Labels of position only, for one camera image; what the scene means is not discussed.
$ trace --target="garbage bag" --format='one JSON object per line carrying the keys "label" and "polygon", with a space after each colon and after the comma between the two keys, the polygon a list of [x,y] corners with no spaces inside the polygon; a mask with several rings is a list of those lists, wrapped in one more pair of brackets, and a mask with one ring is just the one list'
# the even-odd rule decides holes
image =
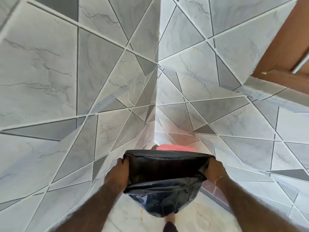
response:
{"label": "garbage bag", "polygon": [[197,152],[127,150],[129,184],[124,193],[149,214],[161,218],[192,202],[213,157]]}

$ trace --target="person's left hand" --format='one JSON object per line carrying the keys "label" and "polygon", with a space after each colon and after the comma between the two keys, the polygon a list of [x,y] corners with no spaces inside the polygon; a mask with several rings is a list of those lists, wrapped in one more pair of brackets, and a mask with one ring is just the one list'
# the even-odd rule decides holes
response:
{"label": "person's left hand", "polygon": [[118,158],[117,164],[106,174],[105,183],[115,184],[118,190],[124,191],[129,181],[129,158],[126,157],[122,163],[122,159]]}

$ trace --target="hand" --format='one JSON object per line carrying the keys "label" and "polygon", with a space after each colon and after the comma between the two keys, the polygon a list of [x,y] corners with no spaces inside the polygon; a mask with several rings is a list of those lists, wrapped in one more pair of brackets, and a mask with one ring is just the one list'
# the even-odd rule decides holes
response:
{"label": "hand", "polygon": [[208,163],[208,168],[205,170],[204,175],[209,181],[214,183],[219,177],[229,177],[222,162],[211,157],[208,159]]}
{"label": "hand", "polygon": [[115,184],[117,189],[122,192],[128,185],[129,181],[129,158],[118,158],[117,164],[106,174],[104,184]]}

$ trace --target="person's right arm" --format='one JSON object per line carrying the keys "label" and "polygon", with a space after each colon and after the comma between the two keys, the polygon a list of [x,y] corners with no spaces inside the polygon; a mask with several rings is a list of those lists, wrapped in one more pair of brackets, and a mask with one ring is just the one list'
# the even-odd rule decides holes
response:
{"label": "person's right arm", "polygon": [[205,171],[207,179],[225,195],[243,232],[298,232],[299,230],[278,214],[259,203],[237,183],[229,178],[223,164],[209,159]]}

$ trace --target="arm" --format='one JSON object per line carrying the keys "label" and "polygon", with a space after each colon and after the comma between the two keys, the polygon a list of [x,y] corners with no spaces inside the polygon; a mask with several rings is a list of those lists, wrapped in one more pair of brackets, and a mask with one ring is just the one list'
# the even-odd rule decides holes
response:
{"label": "arm", "polygon": [[232,181],[221,162],[210,158],[205,176],[213,183],[218,180],[216,185],[225,195],[243,232],[299,231]]}
{"label": "arm", "polygon": [[103,186],[71,218],[55,232],[101,232],[118,195],[124,191],[129,178],[129,160],[117,160],[104,179]]}

